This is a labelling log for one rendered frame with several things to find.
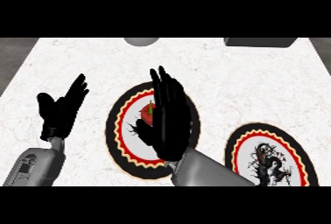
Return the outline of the grey round object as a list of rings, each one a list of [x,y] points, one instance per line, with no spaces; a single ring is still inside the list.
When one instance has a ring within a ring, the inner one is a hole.
[[[158,38],[124,38],[124,40],[131,46],[149,46],[156,42]]]

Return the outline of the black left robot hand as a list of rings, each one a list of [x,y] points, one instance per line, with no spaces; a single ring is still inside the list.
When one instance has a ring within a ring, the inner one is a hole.
[[[62,139],[68,137],[87,93],[85,75],[81,74],[71,84],[66,95],[57,100],[47,93],[37,95],[38,114],[44,120],[40,136],[43,141],[48,141],[51,137]]]

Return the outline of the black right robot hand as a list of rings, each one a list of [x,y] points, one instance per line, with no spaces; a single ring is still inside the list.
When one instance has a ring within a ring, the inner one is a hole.
[[[190,108],[181,84],[165,73],[149,70],[153,86],[155,109],[152,110],[152,125],[139,119],[137,134],[142,142],[152,147],[156,156],[164,161],[180,161],[190,140]]]

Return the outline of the red bell pepper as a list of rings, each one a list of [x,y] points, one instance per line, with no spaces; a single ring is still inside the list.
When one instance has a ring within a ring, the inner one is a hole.
[[[140,119],[150,126],[152,125],[152,112],[155,104],[149,102],[140,110]]]

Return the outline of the dark grey box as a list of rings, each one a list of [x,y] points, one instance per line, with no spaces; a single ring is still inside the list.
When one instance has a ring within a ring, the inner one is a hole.
[[[247,47],[288,47],[295,42],[295,38],[224,38],[226,46]]]

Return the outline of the black-rimmed decorated plate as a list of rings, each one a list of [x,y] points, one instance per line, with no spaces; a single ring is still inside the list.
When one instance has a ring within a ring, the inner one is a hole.
[[[171,175],[171,168],[156,157],[156,153],[137,135],[136,121],[140,110],[153,101],[152,82],[130,88],[114,103],[108,112],[105,138],[108,153],[119,169],[133,177],[156,180]]]
[[[283,130],[251,122],[230,134],[224,166],[257,186],[319,186],[306,151]]]

